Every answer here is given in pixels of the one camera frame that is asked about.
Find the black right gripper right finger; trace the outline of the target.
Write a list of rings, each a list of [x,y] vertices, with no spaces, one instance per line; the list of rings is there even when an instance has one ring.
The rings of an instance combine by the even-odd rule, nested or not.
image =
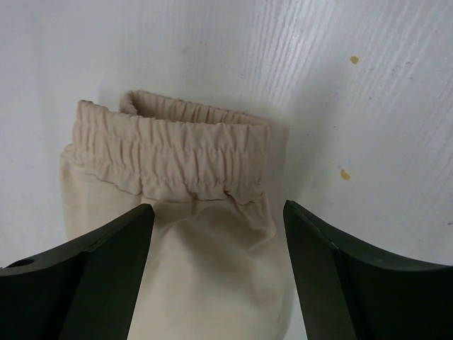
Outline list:
[[[283,211],[309,339],[451,339],[452,267],[391,253],[294,201]]]

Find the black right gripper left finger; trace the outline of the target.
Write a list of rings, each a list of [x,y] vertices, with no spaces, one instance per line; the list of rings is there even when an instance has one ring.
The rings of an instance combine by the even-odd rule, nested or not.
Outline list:
[[[154,211],[108,224],[1,269],[2,339],[126,339]]]

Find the beige trousers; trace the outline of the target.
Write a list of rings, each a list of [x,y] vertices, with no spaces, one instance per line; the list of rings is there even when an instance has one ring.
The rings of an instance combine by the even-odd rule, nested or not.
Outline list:
[[[155,219],[130,339],[278,339],[285,245],[263,176],[268,124],[146,91],[80,101],[60,159],[69,238],[141,204]]]

